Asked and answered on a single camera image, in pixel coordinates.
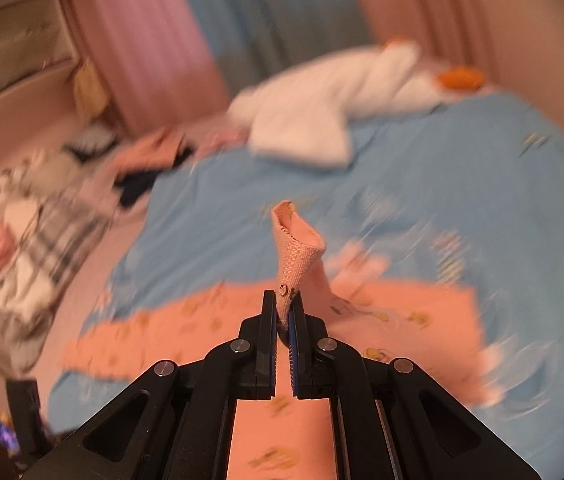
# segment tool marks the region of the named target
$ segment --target dark cloth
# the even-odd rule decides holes
[[[191,155],[193,155],[193,150],[186,146],[177,154],[170,170],[133,171],[117,179],[113,185],[122,189],[119,202],[122,209],[131,208],[140,199],[140,196],[153,189],[155,181],[161,173],[177,169]]]

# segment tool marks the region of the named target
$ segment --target blue blanket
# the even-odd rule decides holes
[[[268,211],[290,198],[329,251],[360,239],[390,257],[387,276],[476,288],[486,343],[503,357],[490,375],[503,399],[475,414],[542,478],[562,478],[564,136],[508,94],[350,129],[347,171],[238,150],[160,178],[142,235],[111,275],[113,299],[84,330],[219,280],[274,277]],[[460,240],[454,254],[440,252],[444,237]],[[124,386],[65,374],[50,424],[83,423]]]

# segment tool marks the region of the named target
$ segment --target metal screw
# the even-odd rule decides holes
[[[396,359],[393,366],[401,374],[410,374],[413,371],[413,363],[408,359]]]
[[[172,364],[171,361],[160,361],[153,368],[153,371],[155,371],[156,375],[160,377],[171,375],[171,373],[173,373],[174,370],[175,370],[175,365]]]
[[[337,348],[337,341],[331,339],[330,337],[325,337],[318,341],[318,348],[324,350],[325,352],[330,352]]]
[[[231,341],[231,350],[235,353],[245,352],[249,348],[251,348],[251,343],[245,339],[236,339],[235,341]]]

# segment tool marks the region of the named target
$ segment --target pink sock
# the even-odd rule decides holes
[[[288,330],[288,311],[303,280],[319,262],[326,245],[319,233],[297,214],[290,200],[271,210],[273,239],[277,249],[278,329],[284,336]]]

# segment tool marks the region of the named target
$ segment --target blue bed sheet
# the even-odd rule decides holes
[[[503,356],[490,378],[504,398],[474,413],[543,479],[561,479],[564,136],[504,93],[350,129],[347,171],[238,150],[158,179],[146,227],[111,275],[111,303],[84,330],[219,280],[274,277],[268,211],[284,198],[329,252],[354,237],[385,253],[387,276],[441,279],[448,254],[435,240],[451,235],[461,240],[458,279],[476,288],[486,343]],[[49,399],[51,426],[83,423],[124,386],[64,374]]]

